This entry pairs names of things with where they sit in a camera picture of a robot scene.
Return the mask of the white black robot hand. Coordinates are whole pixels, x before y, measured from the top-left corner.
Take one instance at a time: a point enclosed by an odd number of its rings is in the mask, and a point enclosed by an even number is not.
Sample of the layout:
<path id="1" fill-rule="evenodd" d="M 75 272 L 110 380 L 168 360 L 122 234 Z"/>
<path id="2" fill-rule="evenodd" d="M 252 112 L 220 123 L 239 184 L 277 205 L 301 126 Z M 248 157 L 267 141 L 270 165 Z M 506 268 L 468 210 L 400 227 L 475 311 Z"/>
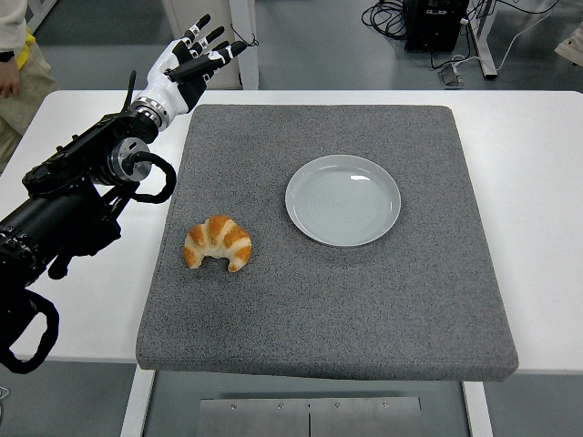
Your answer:
<path id="1" fill-rule="evenodd" d="M 204 15 L 182 37 L 169 43 L 149 70 L 148 85 L 133 107 L 150 107 L 163 125 L 169 124 L 175 116 L 190 112 L 213 76 L 249 46 L 245 41 L 218 44 L 224 28 L 205 34 L 203 28 L 209 22 L 210 15 Z"/>

